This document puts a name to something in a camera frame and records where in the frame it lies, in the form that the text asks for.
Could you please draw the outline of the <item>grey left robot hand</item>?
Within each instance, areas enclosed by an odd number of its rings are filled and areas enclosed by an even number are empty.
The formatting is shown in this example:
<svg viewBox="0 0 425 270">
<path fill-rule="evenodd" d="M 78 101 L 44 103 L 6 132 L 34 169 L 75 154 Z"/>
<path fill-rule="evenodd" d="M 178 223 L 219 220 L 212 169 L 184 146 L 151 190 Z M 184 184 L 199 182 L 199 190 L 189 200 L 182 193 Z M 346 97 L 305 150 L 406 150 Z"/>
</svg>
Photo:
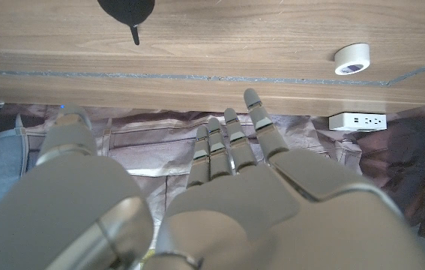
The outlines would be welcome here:
<svg viewBox="0 0 425 270">
<path fill-rule="evenodd" d="M 371 181 L 291 150 L 259 99 L 196 134 L 185 192 L 160 228 L 124 167 L 97 154 L 85 110 L 65 104 L 36 165 L 0 201 L 0 269 L 425 269 L 425 249 Z"/>
</svg>

